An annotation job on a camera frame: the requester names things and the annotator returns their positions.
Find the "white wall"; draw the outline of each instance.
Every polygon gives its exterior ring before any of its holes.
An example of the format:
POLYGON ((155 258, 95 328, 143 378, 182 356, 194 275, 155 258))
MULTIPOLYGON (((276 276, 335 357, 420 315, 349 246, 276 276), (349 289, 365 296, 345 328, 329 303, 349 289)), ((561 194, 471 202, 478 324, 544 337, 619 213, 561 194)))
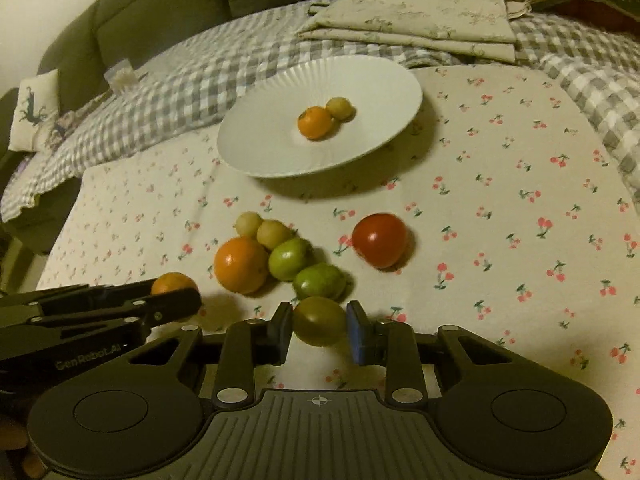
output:
POLYGON ((35 75, 44 51, 95 0, 0 0, 0 96, 35 75))

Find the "cherry print fabric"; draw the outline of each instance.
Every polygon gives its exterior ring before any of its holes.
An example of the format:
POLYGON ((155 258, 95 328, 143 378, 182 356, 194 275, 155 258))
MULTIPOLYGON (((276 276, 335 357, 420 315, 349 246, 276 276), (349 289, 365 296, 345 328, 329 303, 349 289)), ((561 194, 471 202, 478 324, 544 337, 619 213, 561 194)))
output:
MULTIPOLYGON (((269 319, 281 301, 295 303, 289 284, 244 298, 212 273, 235 218, 254 210, 290 225, 347 271, 348 300, 371 317, 422 333, 458 324, 594 388, 615 424, 598 471, 613 480, 638 476, 640 229, 615 164, 543 73, 460 66, 414 74, 425 98, 410 126, 337 170, 249 178, 220 162, 216 126, 88 170, 39 288, 117 285, 176 270, 204 299, 188 323, 210 333, 269 319), (351 247, 357 221, 381 211, 413 235, 408 260, 388 272, 351 247)), ((383 369, 355 367, 345 341, 323 349, 295 337, 287 363, 261 367, 256 377, 258 388, 383 385, 383 369)))

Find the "green sofa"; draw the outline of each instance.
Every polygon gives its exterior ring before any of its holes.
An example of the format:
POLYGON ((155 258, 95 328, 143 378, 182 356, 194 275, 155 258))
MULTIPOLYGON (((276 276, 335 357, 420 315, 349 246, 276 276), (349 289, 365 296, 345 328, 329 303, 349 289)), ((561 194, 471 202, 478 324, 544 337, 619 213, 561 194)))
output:
MULTIPOLYGON (((38 74, 59 71, 61 114, 108 90, 106 70, 128 58, 134 68, 208 28, 303 0, 97 0, 46 50, 38 74)), ((0 98, 0 192, 26 153, 7 150, 17 89, 0 98)), ((36 254, 49 253, 78 196, 70 179, 2 227, 36 254)))

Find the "gray checkered fabric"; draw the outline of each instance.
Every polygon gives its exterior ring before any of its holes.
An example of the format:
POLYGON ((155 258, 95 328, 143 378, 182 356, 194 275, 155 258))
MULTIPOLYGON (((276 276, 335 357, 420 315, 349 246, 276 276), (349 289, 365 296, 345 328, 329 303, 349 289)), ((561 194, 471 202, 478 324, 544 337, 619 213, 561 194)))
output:
MULTIPOLYGON (((91 114, 43 163, 38 176, 12 179, 0 202, 2 220, 16 218, 22 208, 35 205, 38 195, 87 168, 219 123, 256 82, 301 62, 348 54, 385 57, 408 68, 475 62, 424 48, 303 41, 296 31, 308 19, 308 7, 303 2, 225 23, 151 60, 139 88, 91 114)), ((511 25, 520 65, 540 68, 547 54, 562 54, 630 73, 640 68, 640 46, 623 36, 546 14, 511 25)))
POLYGON ((640 78, 556 54, 543 57, 540 70, 555 79, 588 118, 617 162, 640 214, 640 78))

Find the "tangerine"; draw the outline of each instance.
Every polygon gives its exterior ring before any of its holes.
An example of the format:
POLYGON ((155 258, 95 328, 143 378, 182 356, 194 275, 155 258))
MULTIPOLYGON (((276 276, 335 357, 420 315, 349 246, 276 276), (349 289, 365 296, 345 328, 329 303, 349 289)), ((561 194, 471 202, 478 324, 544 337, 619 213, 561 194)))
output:
POLYGON ((334 124, 332 115, 320 106, 307 108, 298 117, 298 129, 307 139, 324 137, 334 124))
POLYGON ((269 275, 269 255, 253 238, 239 236, 222 244, 213 259, 213 270, 226 290, 251 294, 269 275))
MULTIPOLYGON (((198 290, 198 285, 189 276, 181 272, 167 272, 162 276, 159 276, 151 285, 151 295, 164 294, 166 292, 173 292, 174 290, 182 290, 184 288, 195 288, 198 290)), ((176 319, 178 323, 184 323, 191 319, 191 316, 176 319)))

